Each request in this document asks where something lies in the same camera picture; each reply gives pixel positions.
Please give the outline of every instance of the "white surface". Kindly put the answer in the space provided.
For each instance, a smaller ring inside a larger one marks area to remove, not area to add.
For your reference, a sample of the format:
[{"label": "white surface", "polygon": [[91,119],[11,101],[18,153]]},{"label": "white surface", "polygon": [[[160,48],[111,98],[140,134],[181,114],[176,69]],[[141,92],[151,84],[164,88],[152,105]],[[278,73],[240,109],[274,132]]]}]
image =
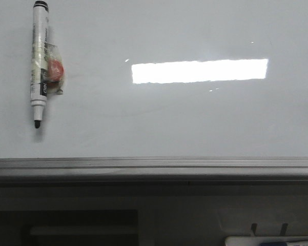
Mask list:
[{"label": "white surface", "polygon": [[[308,1],[47,2],[67,84],[39,131],[34,1],[0,1],[0,158],[308,156]],[[266,79],[132,83],[134,64],[264,58]]]}]

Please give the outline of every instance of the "black marker tip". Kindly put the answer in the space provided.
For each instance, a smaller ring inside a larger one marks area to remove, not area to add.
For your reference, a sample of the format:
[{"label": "black marker tip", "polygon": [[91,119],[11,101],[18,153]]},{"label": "black marker tip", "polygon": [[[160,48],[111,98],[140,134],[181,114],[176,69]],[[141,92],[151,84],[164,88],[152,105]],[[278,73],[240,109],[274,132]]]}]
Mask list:
[{"label": "black marker tip", "polygon": [[40,120],[35,120],[34,124],[35,124],[35,128],[38,129],[40,127],[41,121]]}]

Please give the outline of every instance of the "marker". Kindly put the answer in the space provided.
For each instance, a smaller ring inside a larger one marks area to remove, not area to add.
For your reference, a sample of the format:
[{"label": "marker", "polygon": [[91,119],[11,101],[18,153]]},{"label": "marker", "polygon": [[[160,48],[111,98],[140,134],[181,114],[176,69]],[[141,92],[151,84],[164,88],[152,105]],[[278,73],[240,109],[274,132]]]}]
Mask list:
[{"label": "marker", "polygon": [[308,246],[308,240],[297,242],[264,242],[260,246]]},{"label": "marker", "polygon": [[34,111],[35,128],[40,127],[42,114],[47,104],[48,72],[48,19],[46,2],[36,1],[33,6],[32,79],[31,106]]}]

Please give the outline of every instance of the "clear plastic bag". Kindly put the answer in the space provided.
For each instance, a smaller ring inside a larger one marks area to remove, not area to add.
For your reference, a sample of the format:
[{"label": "clear plastic bag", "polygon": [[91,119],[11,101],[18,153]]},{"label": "clear plastic bag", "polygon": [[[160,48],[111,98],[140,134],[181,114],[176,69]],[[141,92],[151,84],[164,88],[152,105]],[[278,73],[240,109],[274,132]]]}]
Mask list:
[{"label": "clear plastic bag", "polygon": [[60,56],[58,47],[48,44],[48,93],[56,93],[58,95],[62,95],[64,80],[65,76],[63,61]]}]

